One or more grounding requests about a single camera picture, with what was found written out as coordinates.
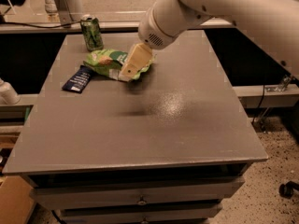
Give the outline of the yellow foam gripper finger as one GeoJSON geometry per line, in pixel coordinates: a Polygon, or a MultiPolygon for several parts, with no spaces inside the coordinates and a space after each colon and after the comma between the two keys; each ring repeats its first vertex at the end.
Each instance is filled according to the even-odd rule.
{"type": "Polygon", "coordinates": [[[144,43],[133,44],[119,73],[119,80],[130,81],[152,60],[152,49],[144,43]]]}

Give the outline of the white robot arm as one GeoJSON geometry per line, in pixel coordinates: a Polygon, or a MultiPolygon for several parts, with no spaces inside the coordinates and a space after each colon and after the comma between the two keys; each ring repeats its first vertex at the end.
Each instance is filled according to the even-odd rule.
{"type": "Polygon", "coordinates": [[[134,45],[120,71],[129,81],[180,34],[217,17],[230,22],[294,77],[299,78],[298,0],[157,0],[138,26],[134,45]]]}

